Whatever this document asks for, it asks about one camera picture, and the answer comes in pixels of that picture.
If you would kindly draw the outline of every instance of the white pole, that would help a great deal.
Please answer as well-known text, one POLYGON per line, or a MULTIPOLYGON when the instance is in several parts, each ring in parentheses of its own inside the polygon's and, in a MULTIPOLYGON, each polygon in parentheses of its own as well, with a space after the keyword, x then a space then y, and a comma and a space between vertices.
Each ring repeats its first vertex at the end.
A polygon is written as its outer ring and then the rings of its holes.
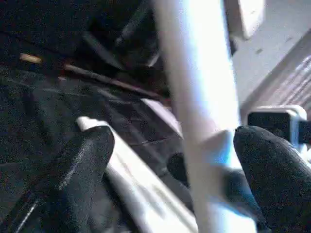
POLYGON ((232 140, 240 117, 223 2, 154 0, 154 8, 199 231, 255 232, 252 221, 238 222, 222 206, 221 167, 240 166, 232 140))

